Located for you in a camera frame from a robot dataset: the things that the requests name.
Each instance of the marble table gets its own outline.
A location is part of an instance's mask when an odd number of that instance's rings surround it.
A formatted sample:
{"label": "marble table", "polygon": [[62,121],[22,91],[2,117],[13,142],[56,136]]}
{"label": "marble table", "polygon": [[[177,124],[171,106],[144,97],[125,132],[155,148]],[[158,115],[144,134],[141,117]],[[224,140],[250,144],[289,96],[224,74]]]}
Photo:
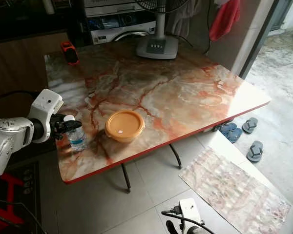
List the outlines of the marble table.
{"label": "marble table", "polygon": [[[63,97],[62,114],[83,124],[88,148],[73,152],[66,137],[56,142],[65,183],[102,172],[174,141],[262,107],[270,98],[198,50],[181,43],[174,60],[135,55],[136,40],[78,48],[80,64],[62,53],[45,56],[48,85]],[[146,128],[130,144],[104,133],[108,117],[138,112]]]}

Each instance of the wooden cabinet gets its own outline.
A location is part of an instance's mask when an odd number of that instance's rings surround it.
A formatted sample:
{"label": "wooden cabinet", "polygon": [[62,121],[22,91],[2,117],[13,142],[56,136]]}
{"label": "wooden cabinet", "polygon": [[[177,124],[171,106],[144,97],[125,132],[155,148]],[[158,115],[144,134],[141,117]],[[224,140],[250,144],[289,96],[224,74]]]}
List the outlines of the wooden cabinet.
{"label": "wooden cabinet", "polygon": [[[47,87],[44,55],[60,50],[66,33],[0,43],[0,95],[14,90],[40,91]],[[0,100],[0,118],[25,117],[33,99],[14,94]]]}

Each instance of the table leg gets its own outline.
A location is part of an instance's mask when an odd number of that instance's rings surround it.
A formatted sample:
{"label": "table leg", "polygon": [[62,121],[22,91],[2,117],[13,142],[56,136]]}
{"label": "table leg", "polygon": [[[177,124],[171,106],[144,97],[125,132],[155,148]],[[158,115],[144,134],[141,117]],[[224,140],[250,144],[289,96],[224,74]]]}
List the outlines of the table leg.
{"label": "table leg", "polygon": [[174,153],[175,156],[176,156],[176,159],[177,159],[177,161],[178,161],[178,165],[179,165],[179,169],[181,169],[181,168],[182,168],[182,165],[181,165],[181,161],[180,161],[180,158],[179,158],[179,155],[178,155],[177,151],[176,151],[175,148],[172,146],[172,144],[169,144],[169,146],[170,146],[171,150],[173,151],[173,153]]}
{"label": "table leg", "polygon": [[122,163],[122,169],[123,169],[124,177],[125,177],[126,184],[127,184],[127,191],[128,191],[128,193],[130,193],[131,186],[130,186],[130,182],[129,182],[129,178],[128,178],[126,166],[123,163]]}

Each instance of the gray floor tile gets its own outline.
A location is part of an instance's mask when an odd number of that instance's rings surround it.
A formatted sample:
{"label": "gray floor tile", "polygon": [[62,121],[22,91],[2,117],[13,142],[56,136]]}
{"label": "gray floor tile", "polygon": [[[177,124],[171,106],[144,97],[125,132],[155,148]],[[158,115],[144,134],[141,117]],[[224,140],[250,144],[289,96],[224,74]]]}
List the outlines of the gray floor tile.
{"label": "gray floor tile", "polygon": [[54,190],[54,187],[57,182],[61,182],[61,179],[57,162],[56,151],[43,154],[39,157],[42,227],[49,234],[58,233],[55,200],[56,190]]}
{"label": "gray floor tile", "polygon": [[171,220],[178,232],[180,232],[180,221],[176,218],[167,217],[161,214],[161,211],[170,210],[174,206],[179,204],[179,200],[193,198],[196,202],[196,206],[200,213],[201,220],[205,221],[206,227],[211,229],[216,234],[239,234],[239,232],[230,225],[225,219],[223,219],[209,204],[207,204],[199,195],[197,195],[192,189],[189,189],[182,194],[179,194],[160,205],[156,206],[156,210],[165,225],[167,220]]}
{"label": "gray floor tile", "polygon": [[104,232],[104,234],[165,234],[164,226],[155,208]]}
{"label": "gray floor tile", "polygon": [[[183,165],[188,165],[203,150],[194,137],[188,137],[174,144]],[[175,155],[169,146],[160,148],[135,161],[139,173],[147,187],[154,204],[188,189],[178,177],[180,170]]]}
{"label": "gray floor tile", "polygon": [[134,163],[127,164],[132,190],[127,194],[120,166],[58,188],[57,215],[61,234],[96,234],[154,206]]}

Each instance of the blue flip-flop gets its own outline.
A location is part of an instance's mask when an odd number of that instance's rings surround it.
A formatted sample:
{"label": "blue flip-flop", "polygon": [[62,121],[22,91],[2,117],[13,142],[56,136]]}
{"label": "blue flip-flop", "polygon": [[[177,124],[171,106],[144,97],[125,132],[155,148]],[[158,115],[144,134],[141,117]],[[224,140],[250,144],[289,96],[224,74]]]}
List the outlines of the blue flip-flop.
{"label": "blue flip-flop", "polygon": [[225,123],[219,127],[219,131],[226,136],[230,131],[236,129],[237,126],[235,123]]}
{"label": "blue flip-flop", "polygon": [[234,130],[229,131],[226,135],[224,135],[231,143],[235,143],[240,136],[242,135],[242,129],[236,128]]}

